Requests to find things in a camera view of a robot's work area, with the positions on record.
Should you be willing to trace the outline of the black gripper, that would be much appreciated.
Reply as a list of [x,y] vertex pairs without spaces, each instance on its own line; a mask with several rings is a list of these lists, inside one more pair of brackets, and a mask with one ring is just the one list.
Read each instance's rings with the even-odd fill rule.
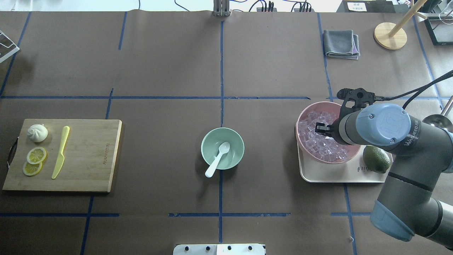
[[334,122],[332,124],[316,122],[315,132],[326,137],[341,138],[339,133],[339,122]]

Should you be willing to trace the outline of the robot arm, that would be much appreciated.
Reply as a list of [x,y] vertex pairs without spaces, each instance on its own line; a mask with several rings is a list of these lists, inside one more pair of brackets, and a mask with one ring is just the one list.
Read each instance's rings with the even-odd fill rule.
[[375,202],[371,223],[395,239],[419,235],[453,247],[452,206],[432,197],[442,173],[452,173],[452,134],[409,115],[396,104],[382,103],[341,113],[316,132],[345,145],[371,145],[394,160]]

